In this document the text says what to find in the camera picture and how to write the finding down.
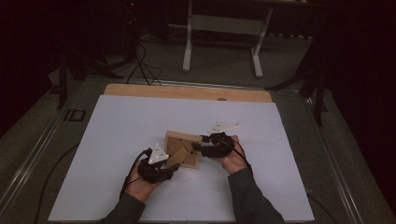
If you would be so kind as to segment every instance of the wooden edge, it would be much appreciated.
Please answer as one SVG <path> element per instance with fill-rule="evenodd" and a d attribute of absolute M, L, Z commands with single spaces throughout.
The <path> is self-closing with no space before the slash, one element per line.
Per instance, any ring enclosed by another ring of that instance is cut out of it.
<path fill-rule="evenodd" d="M 157 98 L 177 98 L 196 100 L 222 100 L 242 101 L 256 103 L 272 103 L 268 91 L 248 91 L 215 89 L 204 87 L 179 87 L 179 86 L 146 86 L 131 84 L 109 84 L 104 95 L 140 96 Z"/>
<path fill-rule="evenodd" d="M 189 133 L 178 133 L 174 131 L 166 131 L 165 137 L 180 138 L 191 142 L 202 142 L 202 136 Z"/>

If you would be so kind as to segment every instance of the cardboard piece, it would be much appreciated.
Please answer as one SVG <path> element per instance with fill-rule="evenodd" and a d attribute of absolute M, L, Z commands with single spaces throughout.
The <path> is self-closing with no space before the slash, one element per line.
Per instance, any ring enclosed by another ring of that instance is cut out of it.
<path fill-rule="evenodd" d="M 193 151 L 191 143 L 201 142 L 202 136 L 199 135 L 166 131 L 165 152 L 170 156 L 166 167 L 181 163 L 184 167 L 197 168 L 201 153 Z"/>

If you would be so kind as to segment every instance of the dark background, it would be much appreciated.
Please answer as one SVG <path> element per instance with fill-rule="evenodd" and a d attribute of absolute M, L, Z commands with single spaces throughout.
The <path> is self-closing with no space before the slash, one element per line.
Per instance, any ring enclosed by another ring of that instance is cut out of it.
<path fill-rule="evenodd" d="M 0 136 L 51 88 L 47 75 L 58 67 L 60 35 L 98 60 L 103 60 L 107 52 L 122 52 L 123 2 L 94 2 L 1 3 Z M 149 26 L 159 35 L 166 35 L 167 23 L 186 23 L 187 1 L 151 0 L 140 4 L 140 25 Z M 330 10 L 277 6 L 268 31 L 285 38 L 318 35 L 313 43 L 316 50 L 309 52 L 312 61 L 324 59 L 328 69 L 326 86 L 332 90 L 378 186 L 396 214 L 396 3 L 343 1 L 334 6 Z M 241 17 L 261 15 L 257 7 L 244 7 L 240 2 L 224 5 L 219 1 L 209 7 L 203 3 L 196 9 L 210 14 L 213 7 L 223 8 L 217 10 L 222 15 L 235 13 L 236 8 Z"/>

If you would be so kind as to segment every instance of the wrist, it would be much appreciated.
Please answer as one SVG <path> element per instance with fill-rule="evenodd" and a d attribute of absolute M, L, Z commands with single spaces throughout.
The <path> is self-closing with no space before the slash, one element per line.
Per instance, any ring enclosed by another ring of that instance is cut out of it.
<path fill-rule="evenodd" d="M 246 166 L 230 166 L 230 167 L 225 168 L 225 170 L 227 171 L 227 173 L 229 175 L 231 175 L 231 174 L 236 173 L 236 172 L 243 170 L 245 168 L 247 168 L 247 167 Z"/>
<path fill-rule="evenodd" d="M 125 193 L 134 196 L 140 202 L 145 203 L 149 199 L 152 191 L 154 191 L 154 189 L 136 189 L 131 186 L 125 190 Z"/>

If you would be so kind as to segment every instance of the gray sleeve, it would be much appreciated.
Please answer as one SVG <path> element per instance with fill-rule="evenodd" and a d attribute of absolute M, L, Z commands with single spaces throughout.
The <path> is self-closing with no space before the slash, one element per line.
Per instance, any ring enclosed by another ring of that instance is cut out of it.
<path fill-rule="evenodd" d="M 282 215 L 262 195 L 249 169 L 228 177 L 233 196 L 233 213 L 238 224 L 285 223 Z"/>
<path fill-rule="evenodd" d="M 139 221 L 146 205 L 134 196 L 124 193 L 116 207 L 104 218 L 100 224 L 134 224 Z"/>

